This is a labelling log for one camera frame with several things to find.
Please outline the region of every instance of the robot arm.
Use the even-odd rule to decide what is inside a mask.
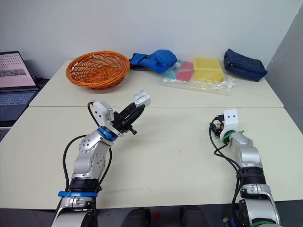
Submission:
[[[96,197],[102,190],[100,184],[105,176],[101,178],[106,165],[106,154],[118,137],[128,131],[137,133],[132,123],[142,114],[145,106],[151,103],[150,96],[144,90],[135,92],[132,98],[134,102],[121,113],[114,112],[106,102],[92,103],[92,116],[98,123],[98,129],[80,142],[71,183],[67,190],[59,192],[62,199],[58,204],[52,227],[98,226]]]
[[[214,119],[210,128],[222,142],[228,144],[238,164],[237,179],[241,187],[239,189],[241,200],[237,217],[234,217],[229,225],[233,227],[250,227],[258,223],[280,225],[280,217],[263,174],[260,154],[253,146],[253,141],[242,132],[238,132],[237,111],[224,111],[223,115]]]

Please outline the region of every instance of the orange wicker basket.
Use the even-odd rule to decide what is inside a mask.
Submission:
[[[129,60],[122,54],[98,51],[73,60],[66,69],[66,77],[78,86],[106,89],[118,85],[129,68]]]

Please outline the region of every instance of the gray wall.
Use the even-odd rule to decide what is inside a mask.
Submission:
[[[267,70],[266,80],[303,132],[303,6],[299,9]]]

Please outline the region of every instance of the white table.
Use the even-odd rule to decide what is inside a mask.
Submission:
[[[30,106],[86,106],[88,102],[106,101],[112,107],[125,107],[130,95],[141,88],[152,97],[150,107],[283,107],[265,79],[258,83],[235,77],[237,84],[228,96],[191,91],[161,85],[161,75],[129,71],[118,86],[93,90],[72,84],[66,78],[67,61],[30,103]]]
[[[209,122],[225,109],[146,108],[133,124],[137,135],[128,133],[112,147],[98,208],[230,203],[236,175],[213,154],[208,137]],[[240,129],[261,153],[274,199],[303,199],[303,135],[287,112],[237,110]],[[65,183],[63,150],[95,128],[85,107],[28,108],[0,143],[0,207],[55,209]],[[78,143],[67,155],[69,176]]]

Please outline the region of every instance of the yellow container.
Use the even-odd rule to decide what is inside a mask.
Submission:
[[[195,81],[220,82],[225,79],[219,59],[194,58]]]

